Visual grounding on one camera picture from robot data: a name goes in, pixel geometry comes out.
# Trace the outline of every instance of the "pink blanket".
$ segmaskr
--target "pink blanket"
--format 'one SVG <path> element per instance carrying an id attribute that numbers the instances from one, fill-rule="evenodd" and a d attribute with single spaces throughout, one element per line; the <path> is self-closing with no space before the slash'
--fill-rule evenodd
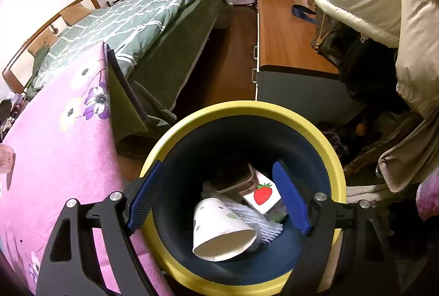
<path id="1" fill-rule="evenodd" d="M 99 202 L 123 189 L 111 130 L 107 47 L 77 58 L 28 104 L 4 143 L 14 169 L 0 175 L 0 247 L 35 293 L 46 243 L 69 198 Z M 95 243 L 106 286 L 118 291 L 101 233 Z M 141 233 L 131 237 L 159 295 L 172 295 Z"/>

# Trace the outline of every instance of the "white puffer jacket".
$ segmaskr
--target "white puffer jacket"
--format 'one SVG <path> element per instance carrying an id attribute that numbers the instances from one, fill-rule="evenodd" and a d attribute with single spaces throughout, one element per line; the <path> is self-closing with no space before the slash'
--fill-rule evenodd
<path id="1" fill-rule="evenodd" d="M 328 15 L 399 47 L 396 90 L 427 118 L 439 107 L 439 0 L 315 0 Z"/>

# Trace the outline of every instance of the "strawberry picture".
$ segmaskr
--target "strawberry picture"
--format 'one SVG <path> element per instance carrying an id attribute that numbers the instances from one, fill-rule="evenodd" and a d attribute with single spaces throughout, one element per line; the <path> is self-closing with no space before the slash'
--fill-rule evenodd
<path id="1" fill-rule="evenodd" d="M 271 189 L 271 184 L 260 184 L 258 188 L 256 189 L 253 197 L 255 198 L 255 202 L 258 205 L 264 204 L 267 202 L 273 193 L 273 190 Z"/>

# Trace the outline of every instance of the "paper cup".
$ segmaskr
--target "paper cup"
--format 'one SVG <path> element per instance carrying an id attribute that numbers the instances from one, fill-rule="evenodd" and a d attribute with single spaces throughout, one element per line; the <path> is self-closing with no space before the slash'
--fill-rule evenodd
<path id="1" fill-rule="evenodd" d="M 194 248 L 201 259 L 222 261 L 244 252 L 256 231 L 218 198 L 207 198 L 195 207 Z"/>

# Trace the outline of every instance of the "flower pattern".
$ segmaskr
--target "flower pattern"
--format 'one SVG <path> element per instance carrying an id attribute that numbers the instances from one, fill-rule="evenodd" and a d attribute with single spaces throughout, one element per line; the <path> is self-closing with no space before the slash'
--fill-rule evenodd
<path id="1" fill-rule="evenodd" d="M 84 105 L 86 106 L 83 114 L 85 120 L 90 120 L 95 114 L 99 119 L 107 119 L 110 116 L 107 85 L 100 82 L 97 87 L 91 88 Z"/>
<path id="2" fill-rule="evenodd" d="M 66 131 L 73 123 L 75 119 L 81 116 L 80 106 L 81 97 L 76 97 L 70 100 L 63 110 L 59 118 L 59 125 L 61 131 Z"/>
<path id="3" fill-rule="evenodd" d="M 79 89 L 85 86 L 90 81 L 90 78 L 95 76 L 95 74 L 99 71 L 99 68 L 100 64 L 96 60 L 84 62 L 75 71 L 75 74 L 70 82 L 70 87 L 72 89 Z"/>
<path id="4" fill-rule="evenodd" d="M 32 264 L 29 264 L 29 273 L 32 280 L 36 283 L 38 280 L 38 274 L 40 273 L 40 261 L 34 252 L 31 253 Z"/>

